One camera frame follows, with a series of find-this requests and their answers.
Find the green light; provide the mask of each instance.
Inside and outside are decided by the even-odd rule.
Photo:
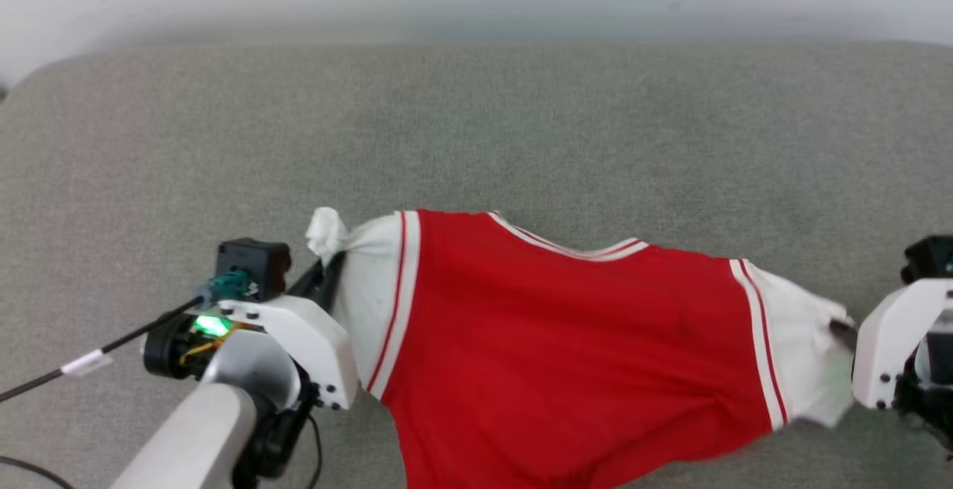
[[[195,319],[195,327],[210,336],[225,336],[231,329],[232,323],[217,316],[198,316]]]

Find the cable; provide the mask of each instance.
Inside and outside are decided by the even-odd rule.
[[[23,470],[28,470],[34,474],[43,476],[43,478],[50,480],[50,482],[53,482],[56,485],[59,485],[62,487],[62,489],[76,489],[74,486],[70,485],[67,480],[60,478],[60,476],[55,475],[43,467],[34,465],[34,463],[27,463],[26,461],[21,461],[21,459],[8,458],[7,456],[0,456],[0,463],[21,468]]]
[[[314,428],[314,442],[317,444],[317,466],[314,468],[314,475],[310,477],[310,483],[307,489],[317,487],[317,479],[321,478],[321,467],[324,466],[324,454],[321,452],[321,432],[317,431],[317,421],[314,415],[307,414],[307,421],[310,421],[310,427]]]
[[[164,315],[160,317],[157,317],[157,319],[154,319],[152,322],[149,322],[146,325],[139,327],[138,329],[134,330],[132,333],[126,334],[126,336],[120,337],[120,339],[117,339],[115,341],[110,342],[109,344],[106,344],[105,346],[96,350],[95,352],[85,354],[85,356],[79,357],[75,361],[72,361],[69,364],[65,364],[61,366],[60,368],[58,368],[57,370],[51,371],[50,374],[45,374],[45,376],[35,378],[35,380],[28,381],[27,383],[21,384],[18,387],[13,387],[9,391],[5,391],[3,394],[0,394],[0,403],[3,403],[9,400],[12,397],[18,397],[18,395],[25,393],[25,391],[31,391],[40,385],[50,383],[50,381],[55,380],[55,378],[62,376],[62,374],[67,374],[69,371],[74,369],[80,361],[95,360],[95,358],[102,357],[103,354],[108,354],[109,352],[112,352],[116,348],[128,343],[130,340],[135,339],[137,336],[140,336],[140,334],[149,333],[150,330],[154,329],[155,327],[158,327],[166,322],[169,322],[169,320],[173,319],[176,316],[181,315],[181,313],[186,312],[186,310],[193,308],[195,305],[198,305],[204,300],[205,300],[204,297],[202,297],[201,295],[197,295],[193,297],[188,303],[180,307],[176,307],[172,310],[169,310],[169,312],[164,313]]]
[[[207,344],[202,344],[201,346],[194,347],[193,349],[188,350],[188,352],[182,354],[182,356],[179,358],[179,364],[182,366],[185,366],[185,363],[188,361],[189,357],[193,356],[194,354],[207,352],[208,350],[211,350],[211,348],[213,347],[215,347],[214,342],[209,342]]]

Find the teal connector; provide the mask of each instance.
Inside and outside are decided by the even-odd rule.
[[[223,299],[242,299],[248,293],[248,273],[237,271],[219,275],[208,280],[208,284],[195,291],[195,295],[202,297],[197,308],[211,309],[211,306]]]

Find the gray cushion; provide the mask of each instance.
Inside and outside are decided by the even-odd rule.
[[[51,66],[0,105],[0,389],[191,294],[215,246],[293,246],[316,206],[494,210],[571,247],[634,235],[750,258],[862,319],[953,230],[953,51],[913,44],[167,48]],[[194,384],[136,345],[0,405],[0,455],[119,474]],[[404,485],[387,411],[321,413],[321,487]],[[276,487],[303,487],[310,435]],[[889,413],[794,427],[634,483],[943,485]],[[48,487],[0,466],[0,486]]]

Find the red shirt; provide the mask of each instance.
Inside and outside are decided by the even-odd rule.
[[[377,223],[345,245],[338,304],[366,388],[394,415],[411,488],[615,487],[748,444],[786,424],[791,402],[810,415],[803,398],[831,387],[780,385],[766,306],[777,297],[763,293],[773,276],[756,282],[770,273],[744,261],[637,239],[574,252],[496,214]],[[391,290],[378,291],[390,309],[355,304],[382,286],[352,259],[362,252],[395,259]],[[816,352],[797,342],[793,357]],[[849,387],[847,374],[848,398]]]

